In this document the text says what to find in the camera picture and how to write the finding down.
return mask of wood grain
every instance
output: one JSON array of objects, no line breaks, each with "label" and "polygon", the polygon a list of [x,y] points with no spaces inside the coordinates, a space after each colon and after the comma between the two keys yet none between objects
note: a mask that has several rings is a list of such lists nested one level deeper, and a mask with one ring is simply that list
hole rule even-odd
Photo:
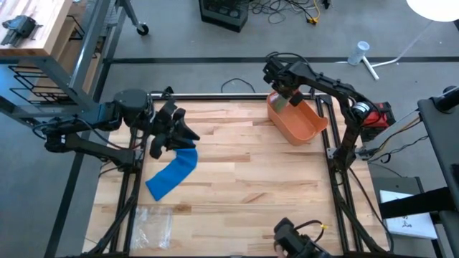
[{"label": "wood grain", "polygon": [[[168,249],[133,249],[131,255],[273,256],[273,227],[283,217],[295,224],[321,220],[329,228],[320,245],[332,254],[341,253],[320,135],[308,144],[291,146],[267,118],[263,101],[177,102],[177,105],[186,109],[186,123],[201,136],[197,142],[199,162],[179,186],[155,202],[143,182],[166,167],[175,154],[164,153],[157,161],[146,156],[138,205],[172,209],[171,241]],[[343,135],[344,122],[339,111],[336,116]],[[129,138],[127,128],[110,135],[117,143],[127,143]],[[352,167],[377,208],[366,163],[356,161]],[[121,177],[121,173],[114,171],[100,179],[88,239],[99,240],[110,226]],[[384,230],[353,179],[351,186],[359,220],[386,247]],[[143,230],[149,234],[155,232],[151,224]],[[318,226],[309,226],[302,233],[314,238],[320,230]],[[348,238],[352,242],[350,230]]]},{"label": "wood grain", "polygon": [[[27,15],[43,25],[36,29],[33,37],[22,40],[18,47],[0,46],[0,56],[48,56],[52,54],[72,0],[7,0],[0,9],[0,20]],[[0,27],[0,39],[8,32]]]}]

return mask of blue towel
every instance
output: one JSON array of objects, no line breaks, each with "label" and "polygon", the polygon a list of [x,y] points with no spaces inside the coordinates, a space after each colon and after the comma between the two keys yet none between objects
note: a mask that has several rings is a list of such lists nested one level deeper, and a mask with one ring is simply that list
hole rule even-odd
[{"label": "blue towel", "polygon": [[165,169],[145,182],[155,201],[161,200],[196,168],[198,153],[195,148],[175,151],[176,158]]}]

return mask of plastic bag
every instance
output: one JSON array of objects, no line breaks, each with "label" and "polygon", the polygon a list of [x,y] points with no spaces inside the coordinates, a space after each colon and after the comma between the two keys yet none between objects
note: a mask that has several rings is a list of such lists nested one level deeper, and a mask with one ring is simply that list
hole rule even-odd
[{"label": "plastic bag", "polygon": [[172,208],[138,206],[131,249],[168,249],[171,241]]}]

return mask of gray floor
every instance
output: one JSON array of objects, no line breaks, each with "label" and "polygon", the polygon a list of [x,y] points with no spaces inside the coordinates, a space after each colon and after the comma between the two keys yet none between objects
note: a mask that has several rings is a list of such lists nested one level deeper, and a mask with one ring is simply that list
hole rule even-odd
[{"label": "gray floor", "polygon": [[[150,26],[151,35],[140,38],[127,21],[116,57],[262,57],[271,51],[297,52],[309,57],[345,57],[359,40],[372,46],[371,57],[395,56],[426,25],[405,1],[334,1],[324,11],[318,26],[305,23],[304,17],[287,11],[281,24],[268,24],[263,15],[249,17],[242,33],[204,24],[199,19],[197,1],[136,0],[140,20]],[[459,32],[452,23],[435,23],[408,53],[408,56],[457,56]],[[396,118],[416,108],[417,100],[439,95],[448,85],[458,83],[457,63],[400,63],[377,69],[381,80],[373,81],[363,66],[313,64],[329,77],[341,78],[374,101],[389,101]],[[110,69],[103,100],[120,90],[139,87],[162,90],[172,86],[176,92],[219,92],[220,85],[240,77],[257,92],[269,92],[262,81],[262,64],[115,64]],[[13,97],[8,88],[15,85],[11,74],[0,67],[0,94]],[[239,82],[229,83],[225,92],[249,92]],[[47,153],[40,139],[29,129],[3,115],[0,135],[4,151],[0,156],[0,252],[5,257],[42,257],[52,223],[62,198],[73,154]],[[388,145],[396,148],[426,134],[422,125],[402,134]],[[81,250],[90,215],[99,161],[86,158],[72,202],[69,221],[62,236],[59,255]],[[393,155],[386,165],[403,176],[420,176],[425,190],[445,185],[429,141]],[[371,166],[375,177],[393,176],[383,168]],[[432,257],[429,243],[395,237],[398,254]]]}]

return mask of white lamp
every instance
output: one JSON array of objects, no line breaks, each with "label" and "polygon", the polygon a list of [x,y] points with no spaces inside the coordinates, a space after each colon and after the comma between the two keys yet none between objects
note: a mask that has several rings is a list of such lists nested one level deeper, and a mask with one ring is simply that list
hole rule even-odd
[{"label": "white lamp", "polygon": [[[420,16],[429,19],[430,22],[427,26],[415,37],[411,43],[399,54],[399,56],[393,60],[382,62],[379,64],[373,64],[372,68],[380,67],[383,65],[390,65],[397,62],[402,58],[408,50],[421,38],[424,32],[429,29],[429,26],[433,22],[453,22],[459,19],[459,0],[407,0],[408,6]],[[376,73],[373,73],[375,80],[377,80]]]}]

